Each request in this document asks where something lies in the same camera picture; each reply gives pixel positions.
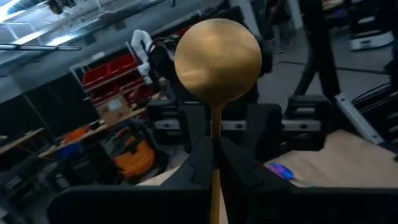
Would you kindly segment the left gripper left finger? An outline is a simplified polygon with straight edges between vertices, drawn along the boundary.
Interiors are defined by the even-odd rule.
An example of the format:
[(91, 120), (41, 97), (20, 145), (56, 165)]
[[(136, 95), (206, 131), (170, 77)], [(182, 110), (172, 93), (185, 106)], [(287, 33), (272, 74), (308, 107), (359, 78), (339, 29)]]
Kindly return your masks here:
[(209, 137), (202, 137), (185, 162), (160, 186), (165, 189), (209, 189), (213, 161), (213, 143)]

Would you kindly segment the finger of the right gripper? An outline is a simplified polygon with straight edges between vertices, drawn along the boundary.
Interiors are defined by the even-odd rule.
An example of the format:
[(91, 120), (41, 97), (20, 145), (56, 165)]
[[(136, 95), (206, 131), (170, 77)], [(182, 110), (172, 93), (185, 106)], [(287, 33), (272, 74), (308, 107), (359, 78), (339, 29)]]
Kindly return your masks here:
[(191, 153), (200, 139), (209, 135), (210, 120), (206, 118), (206, 106), (204, 105), (184, 105), (183, 112), (186, 117), (188, 138), (185, 152)]
[(276, 156), (280, 149), (282, 108), (279, 105), (248, 107), (248, 149), (260, 162)]

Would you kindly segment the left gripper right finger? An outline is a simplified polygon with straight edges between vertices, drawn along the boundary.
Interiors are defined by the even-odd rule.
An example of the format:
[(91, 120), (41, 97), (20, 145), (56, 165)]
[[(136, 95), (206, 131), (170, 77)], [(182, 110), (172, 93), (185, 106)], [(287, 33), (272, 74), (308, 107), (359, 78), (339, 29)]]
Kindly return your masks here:
[(226, 138), (220, 141), (220, 172), (226, 176), (222, 184), (242, 185), (247, 189), (296, 190), (297, 186), (273, 173)]

